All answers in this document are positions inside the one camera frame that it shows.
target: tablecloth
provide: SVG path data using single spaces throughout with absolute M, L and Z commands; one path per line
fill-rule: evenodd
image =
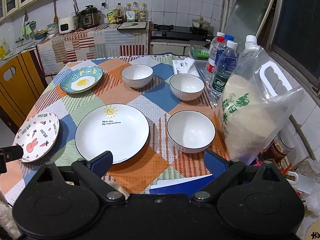
M 68 62 L 87 59 L 147 55 L 149 24 L 146 29 L 120 30 L 120 24 L 101 24 L 91 29 L 56 35 L 36 46 L 44 74 L 57 74 Z
M 170 90 L 169 78 L 173 75 L 172 54 L 164 56 L 112 57 L 68 63 L 46 88 L 30 111 L 27 119 L 40 111 L 55 113 L 60 119 L 57 141 L 50 152 L 32 163 L 14 161 L 7 163 L 8 172 L 0 176 L 0 187 L 5 197 L 13 203 L 39 167 L 51 160 L 57 166 L 70 165 L 81 158 L 75 147 L 75 133 L 79 122 L 97 107 L 108 104 L 134 106 L 147 117 L 150 125 L 149 140 L 131 159 L 113 165 L 103 180 L 114 180 L 130 193 L 148 193 L 159 179 L 176 179 L 209 174 L 203 163 L 204 152 L 186 154 L 178 151 L 168 138 L 166 124 L 177 111 L 191 109 L 207 115 L 217 126 L 214 110 L 208 100 L 208 91 L 196 100 L 181 102 Z M 121 71 L 133 64 L 149 65 L 154 70 L 152 81 L 140 90 L 123 83 Z M 62 79 L 81 67 L 99 66 L 103 78 L 92 90 L 68 95 L 60 89 Z M 210 149 L 224 158 L 226 148 L 219 133 Z

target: pressure cooker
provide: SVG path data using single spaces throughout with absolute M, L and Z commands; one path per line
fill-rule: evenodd
M 81 11 L 80 19 L 81 26 L 84 29 L 89 29 L 98 26 L 100 13 L 93 5 L 87 5 L 86 9 Z

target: white plate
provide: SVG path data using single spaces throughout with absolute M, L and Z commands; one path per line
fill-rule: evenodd
M 51 112 L 40 112 L 28 119 L 18 130 L 13 145 L 23 148 L 23 163 L 33 162 L 46 155 L 59 133 L 59 119 Z
M 101 106 L 79 123 L 75 142 L 78 152 L 88 161 L 105 151 L 112 152 L 113 164 L 137 154 L 149 136 L 149 123 L 133 106 Z

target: bottle cap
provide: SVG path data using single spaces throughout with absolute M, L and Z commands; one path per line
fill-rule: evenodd
M 222 36 L 218 36 L 217 37 L 217 42 L 223 42 L 224 41 L 224 37 L 222 37 Z
M 238 47 L 238 43 L 236 43 L 234 41 L 227 41 L 227 47 L 229 47 L 231 49 L 236 49 Z
M 217 32 L 217 36 L 221 36 L 221 37 L 224 37 L 224 33 L 221 33 L 221 32 Z
M 228 41 L 233 41 L 234 40 L 234 37 L 233 36 L 231 36 L 231 35 L 224 35 L 224 39 L 225 40 L 228 40 Z
M 248 41 L 252 41 L 254 43 L 257 43 L 257 38 L 256 36 L 254 35 L 247 35 L 247 37 L 245 38 L 245 41 L 248 42 Z

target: pink bunny design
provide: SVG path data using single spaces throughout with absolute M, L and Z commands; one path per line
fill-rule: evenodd
M 33 149 L 34 149 L 34 147 L 36 146 L 38 144 L 38 142 L 37 142 L 37 138 L 35 138 L 31 143 L 28 143 L 28 145 L 27 145 L 27 152 L 28 153 L 31 153 L 32 151 L 33 151 Z

